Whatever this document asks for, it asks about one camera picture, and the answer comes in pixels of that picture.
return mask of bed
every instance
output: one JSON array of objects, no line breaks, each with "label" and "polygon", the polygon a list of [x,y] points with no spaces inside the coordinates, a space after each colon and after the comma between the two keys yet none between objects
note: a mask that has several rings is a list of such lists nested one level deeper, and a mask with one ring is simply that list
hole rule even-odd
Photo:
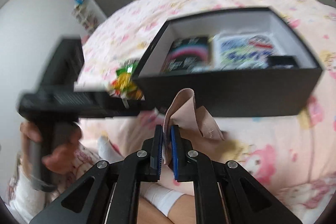
[{"label": "bed", "polygon": [[[236,160],[304,224],[315,223],[336,190],[336,9],[316,0],[137,0],[101,24],[83,46],[85,66],[77,86],[106,85],[120,62],[140,58],[171,17],[234,7],[271,7],[315,52],[324,72],[299,115],[215,118],[226,132],[216,153]],[[155,111],[134,118],[81,120],[83,144],[94,148],[108,135],[124,156],[163,122]],[[193,194],[164,167],[160,183]]]}]

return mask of person's left hand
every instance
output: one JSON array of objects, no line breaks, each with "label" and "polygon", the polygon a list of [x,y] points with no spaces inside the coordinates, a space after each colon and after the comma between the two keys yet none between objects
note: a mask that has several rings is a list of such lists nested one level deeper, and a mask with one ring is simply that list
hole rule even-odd
[{"label": "person's left hand", "polygon": [[[23,152],[23,169],[26,175],[30,175],[30,163],[29,163],[29,143],[30,140],[34,142],[41,142],[42,136],[38,127],[32,122],[23,122],[20,125],[21,140],[22,140],[22,152]],[[64,143],[56,147],[51,155],[44,156],[42,158],[43,164],[52,172],[57,174],[66,174],[72,169],[72,161],[75,158],[75,151],[78,149],[79,140],[82,137],[82,131],[79,126],[73,128],[70,140],[68,143]]]}]

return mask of metal bolt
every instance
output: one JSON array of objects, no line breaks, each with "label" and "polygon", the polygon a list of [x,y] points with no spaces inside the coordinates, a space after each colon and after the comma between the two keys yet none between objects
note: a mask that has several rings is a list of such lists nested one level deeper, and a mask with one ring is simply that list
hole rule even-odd
[{"label": "metal bolt", "polygon": [[230,160],[228,163],[227,163],[227,166],[229,166],[229,168],[237,168],[238,167],[238,163],[236,163],[234,160]]},{"label": "metal bolt", "polygon": [[105,167],[107,167],[107,162],[104,161],[104,160],[98,161],[98,163],[97,163],[97,167],[98,167],[99,169],[104,169]]},{"label": "metal bolt", "polygon": [[143,157],[146,157],[147,156],[147,152],[145,150],[140,150],[136,153],[136,155],[139,157],[139,158],[143,158]]},{"label": "metal bolt", "polygon": [[195,150],[190,150],[190,151],[188,151],[188,155],[189,155],[189,157],[195,158],[195,157],[198,156],[198,152],[195,151]]}]

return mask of black box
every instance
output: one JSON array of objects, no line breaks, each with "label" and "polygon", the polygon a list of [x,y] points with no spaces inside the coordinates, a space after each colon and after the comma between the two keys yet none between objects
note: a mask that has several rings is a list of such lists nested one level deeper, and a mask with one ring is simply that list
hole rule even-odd
[{"label": "black box", "polygon": [[[160,73],[175,39],[219,32],[228,36],[267,33],[280,55],[294,57],[298,67]],[[271,9],[258,7],[168,20],[142,56],[132,79],[145,99],[163,112],[181,89],[191,88],[197,106],[205,106],[214,117],[263,117],[298,114],[321,73],[319,62],[302,39]]]}]

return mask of triangular cutout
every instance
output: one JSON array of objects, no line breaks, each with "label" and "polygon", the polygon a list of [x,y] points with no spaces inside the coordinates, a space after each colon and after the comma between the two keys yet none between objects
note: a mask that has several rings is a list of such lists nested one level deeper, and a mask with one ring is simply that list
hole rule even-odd
[{"label": "triangular cutout", "polygon": [[88,178],[82,185],[77,187],[69,196],[62,200],[61,205],[75,213],[80,213],[94,182],[95,179],[93,177]]},{"label": "triangular cutout", "polygon": [[271,202],[264,197],[247,179],[240,179],[241,186],[254,213],[271,206]]}]

